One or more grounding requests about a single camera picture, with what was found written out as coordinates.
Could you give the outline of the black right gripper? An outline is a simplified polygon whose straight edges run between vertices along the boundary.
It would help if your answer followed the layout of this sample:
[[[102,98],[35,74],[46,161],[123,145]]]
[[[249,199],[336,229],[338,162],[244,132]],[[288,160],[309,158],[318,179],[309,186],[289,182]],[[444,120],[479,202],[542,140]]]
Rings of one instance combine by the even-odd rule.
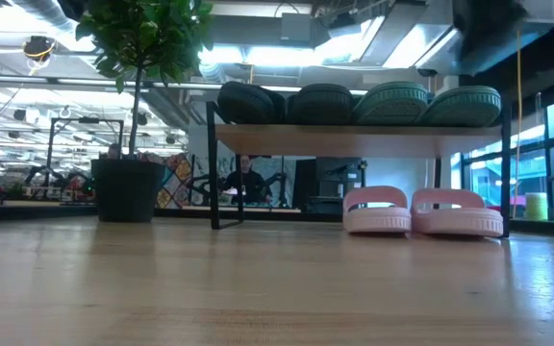
[[[526,17],[520,0],[452,0],[453,26],[460,33],[460,56],[513,28]]]

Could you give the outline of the long grey ceiling pipe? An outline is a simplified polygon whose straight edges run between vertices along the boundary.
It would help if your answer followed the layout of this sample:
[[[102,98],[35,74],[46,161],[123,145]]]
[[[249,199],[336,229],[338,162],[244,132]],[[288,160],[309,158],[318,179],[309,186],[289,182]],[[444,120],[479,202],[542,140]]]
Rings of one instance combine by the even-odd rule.
[[[22,75],[0,75],[0,87],[27,87],[27,88],[55,88],[55,89],[103,89],[108,92],[117,91],[115,80],[104,79],[72,79],[60,77],[40,77],[40,76],[22,76]],[[148,90],[154,88],[171,88],[184,90],[220,90],[221,84],[204,83],[170,83],[166,86],[162,82],[141,82],[140,89]]]

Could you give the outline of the black metal rig frame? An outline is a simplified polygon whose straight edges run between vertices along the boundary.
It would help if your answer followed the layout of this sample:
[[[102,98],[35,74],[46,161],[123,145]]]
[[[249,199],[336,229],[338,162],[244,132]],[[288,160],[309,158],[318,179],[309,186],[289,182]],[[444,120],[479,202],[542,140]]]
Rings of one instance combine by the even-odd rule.
[[[29,220],[39,218],[60,218],[72,216],[96,215],[95,206],[2,206],[0,207],[0,221]],[[183,209],[161,210],[155,209],[156,217],[180,217],[209,219],[209,210]],[[337,214],[311,214],[284,211],[260,211],[249,209],[244,212],[244,220],[261,221],[291,221],[291,222],[341,222],[341,216]],[[554,221],[528,221],[513,219],[509,223],[511,233],[525,233],[533,235],[554,235]]]

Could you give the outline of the black equipment cabinet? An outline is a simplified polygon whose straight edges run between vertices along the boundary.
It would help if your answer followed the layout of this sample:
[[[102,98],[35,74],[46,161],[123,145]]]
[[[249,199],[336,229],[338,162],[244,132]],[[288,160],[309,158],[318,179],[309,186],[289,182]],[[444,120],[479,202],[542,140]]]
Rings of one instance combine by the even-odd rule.
[[[366,183],[361,158],[316,158],[296,163],[292,206],[303,213],[342,214],[345,195]]]

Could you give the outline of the small green background plant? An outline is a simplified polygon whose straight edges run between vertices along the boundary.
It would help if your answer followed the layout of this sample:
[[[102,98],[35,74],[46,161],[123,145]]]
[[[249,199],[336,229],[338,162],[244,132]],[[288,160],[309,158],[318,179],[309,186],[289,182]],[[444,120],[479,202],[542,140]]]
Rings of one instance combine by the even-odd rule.
[[[21,182],[13,183],[6,190],[8,200],[28,200],[31,198],[31,188]]]

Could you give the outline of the green rubber slide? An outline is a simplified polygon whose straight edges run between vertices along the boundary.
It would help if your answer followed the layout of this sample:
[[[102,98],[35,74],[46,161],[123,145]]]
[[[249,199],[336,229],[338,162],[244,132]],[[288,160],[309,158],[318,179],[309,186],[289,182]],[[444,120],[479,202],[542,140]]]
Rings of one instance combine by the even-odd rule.
[[[352,111],[356,125],[413,124],[426,112],[428,90],[414,82],[388,82],[369,90]]]
[[[416,121],[432,127],[489,127],[500,115],[499,92],[489,86],[460,86],[436,96]]]

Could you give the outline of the green leafy artificial plant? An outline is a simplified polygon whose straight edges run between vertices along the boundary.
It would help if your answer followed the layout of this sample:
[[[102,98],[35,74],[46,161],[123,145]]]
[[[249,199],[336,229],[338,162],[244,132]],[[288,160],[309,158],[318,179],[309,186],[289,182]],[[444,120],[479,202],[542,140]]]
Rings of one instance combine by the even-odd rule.
[[[200,64],[199,53],[214,46],[212,11],[205,0],[87,1],[76,38],[88,37],[98,48],[94,67],[114,80],[117,92],[133,84],[128,158],[136,154],[143,79],[158,79],[165,86],[182,83]]]

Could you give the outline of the wooden shelf with black legs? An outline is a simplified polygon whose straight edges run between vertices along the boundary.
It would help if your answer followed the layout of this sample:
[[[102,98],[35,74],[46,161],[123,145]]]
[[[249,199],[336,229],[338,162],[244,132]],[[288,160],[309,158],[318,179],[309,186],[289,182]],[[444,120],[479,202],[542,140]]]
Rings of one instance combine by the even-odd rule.
[[[216,102],[206,103],[211,228],[223,230],[245,220],[243,203],[236,220],[220,222],[217,202],[217,147],[225,144],[236,155],[408,158],[434,162],[433,187],[441,187],[441,160],[491,142],[502,142],[502,176],[510,177],[512,111],[500,113],[501,124],[491,128],[370,127],[290,124],[218,124]]]

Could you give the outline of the black plant pot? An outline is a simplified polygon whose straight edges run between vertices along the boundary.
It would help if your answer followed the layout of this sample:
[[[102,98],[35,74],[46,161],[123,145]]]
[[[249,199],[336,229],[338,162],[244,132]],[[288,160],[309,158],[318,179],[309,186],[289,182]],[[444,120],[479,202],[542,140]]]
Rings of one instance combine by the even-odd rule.
[[[164,165],[151,161],[93,160],[91,176],[99,220],[149,223],[164,172]]]

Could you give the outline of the black metal stand frame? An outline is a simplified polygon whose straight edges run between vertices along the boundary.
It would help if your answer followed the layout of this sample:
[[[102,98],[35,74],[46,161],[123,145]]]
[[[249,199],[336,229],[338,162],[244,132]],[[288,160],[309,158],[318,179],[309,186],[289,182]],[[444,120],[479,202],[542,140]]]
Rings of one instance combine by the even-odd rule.
[[[65,124],[59,129],[56,129],[56,125],[59,121],[64,122]],[[54,138],[56,134],[58,134],[60,131],[62,131],[70,122],[78,122],[81,124],[99,124],[100,122],[104,123],[116,123],[119,125],[119,131],[118,131],[118,140],[117,140],[117,158],[122,159],[122,142],[123,142],[123,134],[124,134],[124,121],[119,119],[102,119],[99,117],[89,117],[89,116],[82,116],[82,117],[76,117],[76,118],[63,118],[63,117],[53,117],[50,119],[50,131],[49,131],[49,141],[48,141],[48,147],[47,147],[47,166],[51,165],[52,161],[52,154],[54,149]]]

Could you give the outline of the black rubber slide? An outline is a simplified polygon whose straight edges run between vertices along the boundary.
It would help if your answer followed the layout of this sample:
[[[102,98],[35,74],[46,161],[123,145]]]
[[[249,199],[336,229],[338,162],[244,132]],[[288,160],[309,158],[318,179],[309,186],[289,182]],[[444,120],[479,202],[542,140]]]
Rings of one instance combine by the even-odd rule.
[[[353,96],[344,86],[313,84],[288,98],[286,124],[347,125],[351,122]]]
[[[286,100],[261,86],[227,82],[218,95],[219,114],[236,124],[279,124],[284,120]]]

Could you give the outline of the grey ceiling duct box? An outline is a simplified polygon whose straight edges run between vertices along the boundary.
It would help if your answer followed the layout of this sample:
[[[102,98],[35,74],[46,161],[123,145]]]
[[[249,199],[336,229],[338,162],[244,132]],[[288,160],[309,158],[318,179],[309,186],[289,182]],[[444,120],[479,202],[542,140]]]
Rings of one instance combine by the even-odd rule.
[[[308,14],[282,14],[280,41],[283,45],[308,46],[311,40],[312,19]]]

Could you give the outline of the pink rubber slide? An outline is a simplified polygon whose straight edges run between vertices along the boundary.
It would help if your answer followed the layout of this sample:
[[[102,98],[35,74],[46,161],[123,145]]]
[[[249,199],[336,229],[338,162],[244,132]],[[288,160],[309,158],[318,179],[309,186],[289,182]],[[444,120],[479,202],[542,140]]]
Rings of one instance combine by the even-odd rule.
[[[464,189],[423,188],[411,205],[412,230],[425,235],[500,237],[504,219],[483,198]]]
[[[393,186],[355,188],[343,198],[342,225],[349,234],[405,234],[412,229],[405,193]]]

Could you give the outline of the small red object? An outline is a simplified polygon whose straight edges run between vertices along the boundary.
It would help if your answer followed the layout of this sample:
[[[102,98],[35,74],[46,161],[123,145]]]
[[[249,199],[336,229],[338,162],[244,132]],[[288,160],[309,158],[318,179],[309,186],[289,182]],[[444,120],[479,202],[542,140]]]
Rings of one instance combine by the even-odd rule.
[[[88,199],[88,183],[87,179],[82,175],[73,175],[69,179],[67,189],[73,202],[86,201]]]

